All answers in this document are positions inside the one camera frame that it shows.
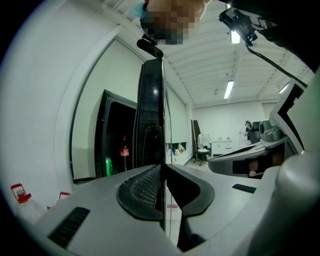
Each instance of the black grille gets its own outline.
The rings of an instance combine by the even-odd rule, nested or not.
[[[133,196],[141,203],[155,207],[160,189],[160,166],[137,180],[132,186]]]
[[[161,182],[161,165],[151,165],[124,181],[117,190],[116,198],[122,208],[134,218],[162,222],[164,215],[155,207],[157,194],[161,191]]]
[[[84,222],[90,210],[76,207],[49,235],[49,239],[62,248],[66,248]]]

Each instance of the ceiling light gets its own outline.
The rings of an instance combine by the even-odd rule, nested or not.
[[[231,30],[231,43],[239,44],[240,43],[240,35],[236,31]]]
[[[279,91],[279,93],[282,94],[287,89],[288,85],[289,85],[289,83],[285,87],[283,87],[283,89],[281,91]]]
[[[232,87],[234,86],[234,81],[229,81],[228,82],[228,85],[226,87],[226,90],[225,90],[225,95],[224,95],[224,99],[228,99],[229,98],[229,95],[231,93],[231,90],[232,90]]]

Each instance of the chair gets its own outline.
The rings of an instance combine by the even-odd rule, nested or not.
[[[209,162],[209,160],[207,159],[207,155],[210,155],[211,156],[211,143],[210,143],[210,149],[207,148],[209,151],[208,152],[200,152],[200,151],[196,151],[195,154],[197,156],[197,159],[194,160],[193,162],[195,163],[196,161],[200,161],[200,164],[199,166],[201,166],[201,164],[206,161],[206,162]]]
[[[259,130],[259,124],[260,122],[253,122],[251,130],[248,131],[248,135],[252,144],[260,142],[261,133]]]
[[[196,161],[201,161],[199,166],[206,161],[209,162],[207,159],[207,155],[211,155],[211,144],[210,144],[210,149],[208,152],[200,152],[198,151],[198,136],[201,134],[200,127],[198,124],[197,120],[191,120],[191,132],[192,132],[192,148],[193,148],[193,154],[196,156],[196,160],[193,162],[195,163]]]

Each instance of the person in background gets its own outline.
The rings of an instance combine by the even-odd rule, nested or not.
[[[251,145],[251,140],[250,140],[250,136],[249,136],[249,131],[252,129],[252,124],[249,121],[245,121],[245,136],[247,137],[247,144]]]

